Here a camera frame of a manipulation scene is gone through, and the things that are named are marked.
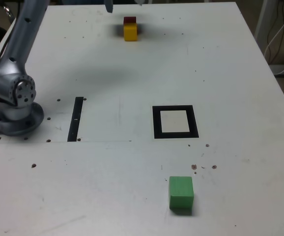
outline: black strip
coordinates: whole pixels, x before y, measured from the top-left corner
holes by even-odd
[[[186,111],[190,132],[163,133],[161,111]],[[155,139],[198,138],[198,128],[192,105],[187,106],[153,106],[153,126]]]
[[[79,131],[79,124],[81,119],[83,105],[83,97],[76,97],[74,102],[73,113],[71,117],[70,129],[68,134],[68,142],[76,142]]]

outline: metal base plate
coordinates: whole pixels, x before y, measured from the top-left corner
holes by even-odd
[[[33,102],[31,114],[25,119],[13,121],[8,120],[0,111],[0,134],[7,136],[18,136],[36,129],[44,119],[42,107]]]

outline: red cube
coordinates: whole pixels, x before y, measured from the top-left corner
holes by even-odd
[[[137,22],[136,16],[125,16],[123,18],[123,24],[136,23],[136,22]]]

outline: green cube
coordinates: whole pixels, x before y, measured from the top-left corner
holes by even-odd
[[[193,193],[192,178],[171,176],[169,183],[170,209],[192,209]]]

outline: white square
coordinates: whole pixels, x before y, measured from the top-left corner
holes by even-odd
[[[163,133],[190,132],[186,111],[161,111]]]

